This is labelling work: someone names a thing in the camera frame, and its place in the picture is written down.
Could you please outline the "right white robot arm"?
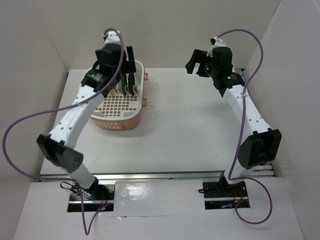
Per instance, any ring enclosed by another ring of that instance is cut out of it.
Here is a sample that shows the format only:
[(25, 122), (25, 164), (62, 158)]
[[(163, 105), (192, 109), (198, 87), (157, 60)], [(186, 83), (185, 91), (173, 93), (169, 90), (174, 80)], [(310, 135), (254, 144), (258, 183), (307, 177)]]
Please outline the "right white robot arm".
[(244, 179), (259, 166), (273, 161), (277, 155), (282, 134), (263, 119), (251, 97), (245, 90), (245, 82), (235, 72), (232, 64), (233, 53), (226, 46), (218, 46), (207, 52), (195, 49), (185, 65), (188, 74), (192, 74), (198, 64), (196, 74), (212, 78), (214, 87), (230, 105), (241, 127), (240, 145), (236, 149), (236, 158), (219, 177), (215, 187), (204, 187), (204, 194), (221, 194), (232, 197), (244, 187)]

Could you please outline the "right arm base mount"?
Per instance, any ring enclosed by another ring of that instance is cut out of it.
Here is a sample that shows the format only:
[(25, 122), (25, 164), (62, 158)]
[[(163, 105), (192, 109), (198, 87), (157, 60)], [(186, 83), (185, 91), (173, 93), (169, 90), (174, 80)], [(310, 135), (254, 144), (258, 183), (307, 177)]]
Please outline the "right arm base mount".
[(203, 182), (198, 190), (204, 197), (206, 210), (222, 210), (238, 208), (250, 208), (246, 184), (242, 181), (235, 186), (224, 188), (219, 182)]

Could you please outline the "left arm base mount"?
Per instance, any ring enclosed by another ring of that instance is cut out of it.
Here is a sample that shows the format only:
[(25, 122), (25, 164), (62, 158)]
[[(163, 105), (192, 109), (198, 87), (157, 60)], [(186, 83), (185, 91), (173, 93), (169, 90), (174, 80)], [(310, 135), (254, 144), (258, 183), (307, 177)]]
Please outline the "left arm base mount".
[[(104, 184), (106, 191), (100, 192), (93, 196), (87, 192), (83, 192), (83, 205), (84, 212), (96, 212), (98, 208), (101, 208), (101, 212), (113, 212), (114, 211), (114, 197), (115, 197), (115, 182), (107, 182)], [(80, 213), (81, 208), (81, 196), (79, 188), (72, 182), (62, 181), (60, 187), (69, 191), (69, 199), (67, 204), (68, 213)]]

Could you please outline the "white pink dish rack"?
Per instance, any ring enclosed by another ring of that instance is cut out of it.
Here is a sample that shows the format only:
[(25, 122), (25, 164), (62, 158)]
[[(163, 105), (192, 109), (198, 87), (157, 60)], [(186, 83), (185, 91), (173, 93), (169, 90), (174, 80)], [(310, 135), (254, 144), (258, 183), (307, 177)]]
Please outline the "white pink dish rack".
[(135, 61), (135, 67), (135, 95), (130, 94), (128, 84), (123, 86), (120, 81), (116, 85), (118, 95), (108, 94), (91, 115), (91, 120), (100, 128), (110, 131), (127, 131), (134, 129), (140, 123), (142, 108), (146, 106), (144, 86), (145, 81), (148, 80), (148, 73), (138, 60)]

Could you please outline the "aluminium rail frame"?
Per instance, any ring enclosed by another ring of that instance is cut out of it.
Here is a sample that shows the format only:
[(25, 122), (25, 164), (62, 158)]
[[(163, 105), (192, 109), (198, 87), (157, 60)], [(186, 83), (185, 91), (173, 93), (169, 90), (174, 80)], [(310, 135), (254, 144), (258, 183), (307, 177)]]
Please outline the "aluminium rail frame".
[(240, 123), (211, 79), (148, 68), (140, 123), (111, 131), (88, 121), (76, 150), (101, 180), (219, 177), (231, 166)]

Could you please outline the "cream plate with black patch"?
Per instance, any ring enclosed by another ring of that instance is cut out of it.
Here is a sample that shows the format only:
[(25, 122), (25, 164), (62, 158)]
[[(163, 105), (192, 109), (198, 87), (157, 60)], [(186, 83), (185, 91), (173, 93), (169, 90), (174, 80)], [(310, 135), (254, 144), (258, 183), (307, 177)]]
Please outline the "cream plate with black patch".
[(118, 95), (117, 88), (115, 87), (112, 90), (110, 90), (109, 95), (112, 96), (112, 97), (117, 96)]

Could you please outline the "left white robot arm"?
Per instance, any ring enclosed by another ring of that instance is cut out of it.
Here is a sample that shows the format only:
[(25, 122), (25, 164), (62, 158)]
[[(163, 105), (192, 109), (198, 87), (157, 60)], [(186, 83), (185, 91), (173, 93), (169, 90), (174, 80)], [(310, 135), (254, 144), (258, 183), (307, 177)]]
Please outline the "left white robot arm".
[(95, 54), (97, 60), (80, 83), (74, 107), (47, 135), (40, 134), (36, 140), (45, 158), (65, 170), (88, 200), (108, 191), (86, 168), (83, 154), (74, 148), (87, 121), (111, 90), (120, 84), (123, 96), (135, 94), (134, 74), (137, 71), (132, 46), (122, 50), (119, 44), (108, 43)]

